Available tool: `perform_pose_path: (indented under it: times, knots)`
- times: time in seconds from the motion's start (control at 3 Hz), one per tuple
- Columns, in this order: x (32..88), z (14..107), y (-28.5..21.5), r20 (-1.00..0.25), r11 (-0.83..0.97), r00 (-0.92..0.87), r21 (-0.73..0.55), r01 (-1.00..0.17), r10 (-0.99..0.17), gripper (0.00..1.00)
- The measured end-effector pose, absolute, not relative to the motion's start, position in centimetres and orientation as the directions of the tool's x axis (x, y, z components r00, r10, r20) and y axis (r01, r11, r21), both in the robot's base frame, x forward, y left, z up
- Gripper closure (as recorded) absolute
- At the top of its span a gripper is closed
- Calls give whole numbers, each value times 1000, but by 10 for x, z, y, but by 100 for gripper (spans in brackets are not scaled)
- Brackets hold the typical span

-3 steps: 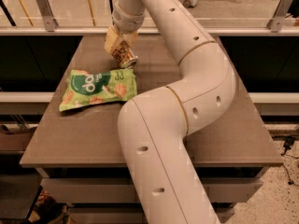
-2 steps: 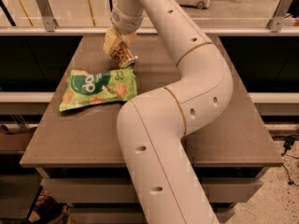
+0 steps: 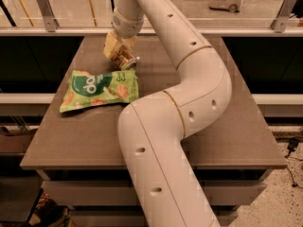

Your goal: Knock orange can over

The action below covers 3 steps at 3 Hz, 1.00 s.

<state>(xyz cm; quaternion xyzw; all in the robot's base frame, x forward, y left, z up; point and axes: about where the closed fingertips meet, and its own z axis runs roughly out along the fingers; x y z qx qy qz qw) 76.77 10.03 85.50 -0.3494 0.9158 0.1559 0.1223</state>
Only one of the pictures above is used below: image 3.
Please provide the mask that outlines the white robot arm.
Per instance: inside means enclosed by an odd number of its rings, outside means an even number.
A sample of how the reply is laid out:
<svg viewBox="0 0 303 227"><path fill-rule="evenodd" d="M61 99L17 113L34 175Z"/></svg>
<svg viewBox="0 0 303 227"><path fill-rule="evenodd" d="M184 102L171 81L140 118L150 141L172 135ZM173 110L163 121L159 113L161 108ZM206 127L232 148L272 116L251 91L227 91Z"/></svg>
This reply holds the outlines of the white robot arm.
<svg viewBox="0 0 303 227"><path fill-rule="evenodd" d="M221 227L187 156L183 139L216 121L232 83L207 39L170 0L119 0L112 20L131 38L150 21L180 83L139 98L117 121L118 141L149 227Z"/></svg>

